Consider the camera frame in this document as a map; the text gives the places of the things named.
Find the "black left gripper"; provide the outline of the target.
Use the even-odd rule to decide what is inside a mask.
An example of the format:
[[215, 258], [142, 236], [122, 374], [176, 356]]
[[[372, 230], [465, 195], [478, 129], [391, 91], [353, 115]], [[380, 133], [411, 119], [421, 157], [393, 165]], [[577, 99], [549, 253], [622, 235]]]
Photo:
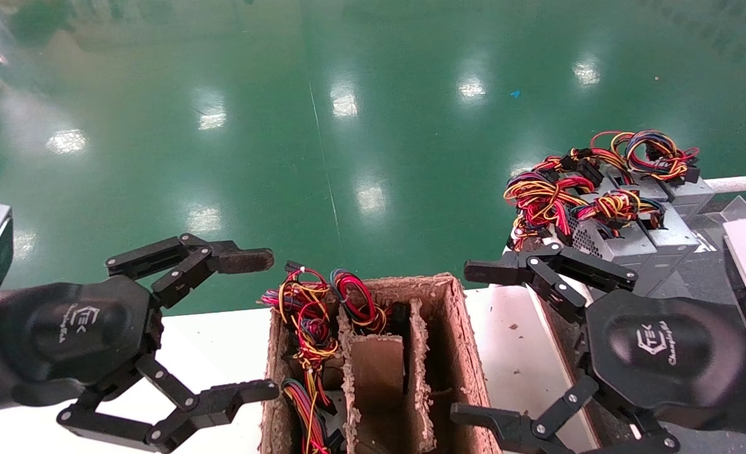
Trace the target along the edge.
[[[162, 333], [155, 307], [173, 308], [214, 274], [249, 274], [272, 265], [269, 248], [241, 249], [231, 240], [209, 242], [191, 233], [171, 236], [107, 259], [106, 281], [1, 293], [0, 353], [29, 382], [91, 385], [57, 416], [69, 432], [172, 453], [200, 430], [231, 424], [243, 405], [277, 399], [279, 388], [264, 379], [193, 393], [150, 354]], [[157, 273], [151, 294], [134, 282]], [[143, 378], [175, 406], [165, 419], [150, 424], [98, 412], [102, 402]]]

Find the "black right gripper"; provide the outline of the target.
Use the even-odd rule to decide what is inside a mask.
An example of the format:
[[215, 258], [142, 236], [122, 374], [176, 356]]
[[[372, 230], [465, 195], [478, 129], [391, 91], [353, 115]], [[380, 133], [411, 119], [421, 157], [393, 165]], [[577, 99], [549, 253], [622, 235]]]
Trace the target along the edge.
[[[586, 308], [585, 296], [565, 277], [608, 294]], [[567, 322], [585, 320], [592, 370], [632, 406], [718, 408], [746, 367], [746, 329], [733, 305], [687, 297], [640, 297], [631, 293], [635, 271], [566, 245], [508, 250], [492, 262], [468, 260], [464, 278], [525, 285]], [[451, 405], [450, 419], [487, 429], [503, 451], [571, 453], [557, 432], [599, 391], [597, 380], [583, 376], [540, 419], [461, 403]], [[679, 452], [678, 439], [652, 417], [641, 417], [637, 423], [639, 439], [593, 452]]]

